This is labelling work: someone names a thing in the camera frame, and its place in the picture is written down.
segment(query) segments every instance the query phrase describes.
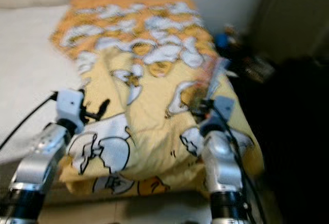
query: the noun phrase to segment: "blue object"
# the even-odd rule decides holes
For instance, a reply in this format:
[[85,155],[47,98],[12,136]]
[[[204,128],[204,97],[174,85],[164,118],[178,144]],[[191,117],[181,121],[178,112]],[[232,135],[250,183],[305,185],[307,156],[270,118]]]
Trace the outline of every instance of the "blue object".
[[228,36],[225,33],[217,34],[216,37],[216,46],[219,48],[228,47]]
[[[214,106],[218,109],[219,112],[221,112],[226,122],[229,121],[231,118],[234,105],[235,101],[228,97],[217,96],[214,100]],[[218,116],[215,111],[212,112],[213,116]]]

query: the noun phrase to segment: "bed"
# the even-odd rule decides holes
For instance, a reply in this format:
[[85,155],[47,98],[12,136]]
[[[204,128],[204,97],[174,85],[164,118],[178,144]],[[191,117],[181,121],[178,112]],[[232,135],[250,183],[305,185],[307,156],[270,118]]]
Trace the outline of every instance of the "bed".
[[[90,111],[97,111],[105,99],[111,105],[101,121],[91,122],[73,138],[63,158],[60,179],[70,192],[88,195],[80,199],[181,189],[205,193],[199,159],[203,138],[188,106],[199,71],[218,55],[193,2],[70,4],[0,11],[6,35],[0,45],[5,59],[0,70],[0,109],[5,114],[1,138],[50,90],[77,88],[83,82]],[[236,136],[256,144],[244,160],[248,172],[258,174],[263,168],[260,149],[225,76],[214,95],[233,100],[230,126]],[[13,161],[28,150],[27,139],[54,116],[50,104],[22,127],[0,152],[0,163],[12,164],[4,170],[13,172]],[[7,184],[8,178],[0,182]],[[63,183],[55,183],[52,192],[52,201],[71,199],[59,194],[67,192]]]

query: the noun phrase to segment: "black wire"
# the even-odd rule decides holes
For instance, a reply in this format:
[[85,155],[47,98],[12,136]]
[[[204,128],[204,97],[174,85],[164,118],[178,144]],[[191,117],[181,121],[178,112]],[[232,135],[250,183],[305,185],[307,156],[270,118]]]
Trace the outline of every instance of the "black wire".
[[[263,206],[262,206],[262,203],[260,201],[260,198],[258,196],[258,193],[255,189],[255,187],[253,186],[253,183],[251,182],[251,179],[249,178],[249,176],[247,175],[244,167],[243,167],[243,164],[242,164],[242,158],[241,158],[241,154],[240,154],[240,150],[239,150],[239,145],[237,143],[237,140],[235,138],[235,136],[232,134],[232,131],[230,129],[230,127],[228,126],[224,116],[222,115],[222,113],[218,110],[218,108],[216,108],[214,105],[212,106],[212,108],[214,109],[214,111],[218,114],[219,118],[222,120],[222,122],[224,123],[225,125],[225,128],[227,130],[227,132],[229,133],[230,137],[231,137],[231,141],[232,141],[232,144],[234,146],[234,156],[235,156],[235,160],[236,162],[238,163],[240,169],[241,169],[241,180],[242,180],[242,193],[244,196],[246,196],[246,180],[251,188],[251,191],[255,197],[255,200],[256,200],[256,204],[257,204],[257,208],[258,208],[258,211],[259,211],[259,214],[261,216],[261,219],[263,221],[263,224],[266,224],[266,217],[265,217],[265,213],[264,213],[264,209],[263,209]],[[253,216],[252,216],[252,213],[251,213],[251,210],[248,210],[248,216],[249,216],[249,219],[251,221],[251,223],[256,223]]]
[[35,109],[33,109],[15,128],[12,130],[12,132],[6,137],[6,139],[2,142],[0,145],[0,151],[1,149],[6,145],[6,143],[9,141],[9,139],[17,132],[17,130],[25,123],[25,121],[31,117],[39,108],[41,108],[43,105],[45,105],[49,100],[54,100],[57,97],[57,92],[52,94],[50,97],[48,97],[46,100],[44,100],[39,106],[37,106]]

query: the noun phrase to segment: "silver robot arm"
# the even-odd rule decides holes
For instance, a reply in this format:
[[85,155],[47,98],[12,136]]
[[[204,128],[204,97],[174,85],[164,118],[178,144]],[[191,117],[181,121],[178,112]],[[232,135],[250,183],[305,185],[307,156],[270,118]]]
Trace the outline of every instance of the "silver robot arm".
[[86,112],[84,91],[65,89],[57,95],[57,118],[34,138],[30,153],[20,162],[0,201],[0,224],[33,224],[49,192],[57,165],[65,155],[74,134],[81,133],[88,122],[85,117],[99,120],[109,100],[103,102],[98,114]]
[[213,224],[242,224],[248,222],[249,205],[244,192],[242,168],[236,158],[231,136],[237,139],[239,153],[253,146],[251,139],[233,131],[226,120],[218,114],[223,98],[211,102],[210,117],[200,124],[200,132],[205,137],[202,159],[206,168],[206,183],[210,192],[210,207]]

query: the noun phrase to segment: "crumpled blanket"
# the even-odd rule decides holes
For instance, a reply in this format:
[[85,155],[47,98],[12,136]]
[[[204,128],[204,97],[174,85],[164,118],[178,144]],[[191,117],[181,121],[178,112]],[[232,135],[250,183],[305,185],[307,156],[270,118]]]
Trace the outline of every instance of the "crumpled blanket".
[[[77,61],[93,113],[105,115],[73,137],[60,180],[77,194],[150,195],[168,190],[207,192],[200,154],[204,139],[189,103],[203,66],[218,55],[190,0],[72,0],[52,36]],[[263,169],[257,141],[228,79],[223,98],[238,140],[253,140],[247,172]]]

